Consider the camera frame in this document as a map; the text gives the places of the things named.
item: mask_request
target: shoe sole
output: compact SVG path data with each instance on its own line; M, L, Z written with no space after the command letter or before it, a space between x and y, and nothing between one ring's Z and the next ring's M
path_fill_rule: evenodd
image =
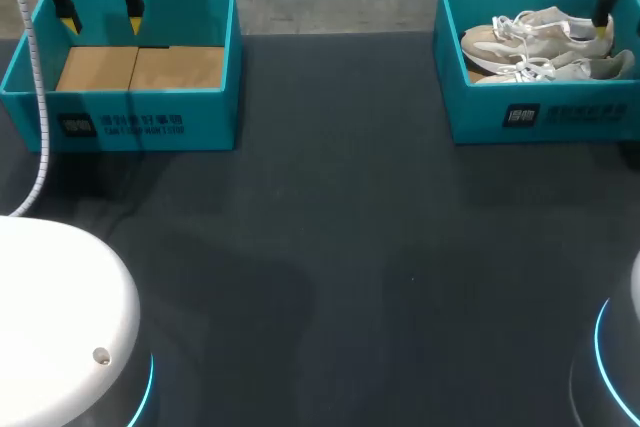
M465 55L465 57L467 59L469 59L471 62L476 64L478 67L480 67L481 69L484 69L484 70L486 70L488 72L491 72L493 74L497 74L498 73L498 69L500 69L501 67L505 67L507 65L511 65L511 64L499 64L497 62L489 62L488 60L483 60L483 59L480 59L478 57L474 57L473 55L468 54L464 50L462 51L462 53Z

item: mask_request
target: logo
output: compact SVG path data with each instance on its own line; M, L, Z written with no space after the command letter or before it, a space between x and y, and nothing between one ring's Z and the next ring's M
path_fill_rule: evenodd
M507 108L503 127L533 127L540 112L540 104L511 104Z
M59 114L58 122L67 137L96 137L98 135L89 114Z

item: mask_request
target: shoelace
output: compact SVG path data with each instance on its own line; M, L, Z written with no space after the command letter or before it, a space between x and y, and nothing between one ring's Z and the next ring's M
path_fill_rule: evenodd
M520 62L514 65L505 65L498 69L498 75L513 75L517 82L537 82L540 80L552 80L555 78L556 69L549 59L542 57L528 58L520 55Z
M530 36L535 36L542 29L548 29L553 26L566 27L566 21L551 22L542 25L529 25L522 22L522 17L533 14L532 10L525 10L520 12L515 19L511 20L509 17L501 15L493 18L493 33L498 40L511 40L518 39L524 46L524 53L529 58L529 48L527 45L527 39Z

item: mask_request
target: white dome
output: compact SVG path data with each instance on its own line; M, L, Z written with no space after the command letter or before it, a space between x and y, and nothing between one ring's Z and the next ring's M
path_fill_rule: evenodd
M128 270L75 227L0 217L0 427L59 427L122 372L140 325Z

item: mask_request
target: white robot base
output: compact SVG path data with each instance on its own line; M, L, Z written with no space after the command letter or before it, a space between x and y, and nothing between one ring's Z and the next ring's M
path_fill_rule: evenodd
M579 345L569 400L579 427L640 426L640 256Z
M129 271L74 227L0 217L0 427L155 424Z

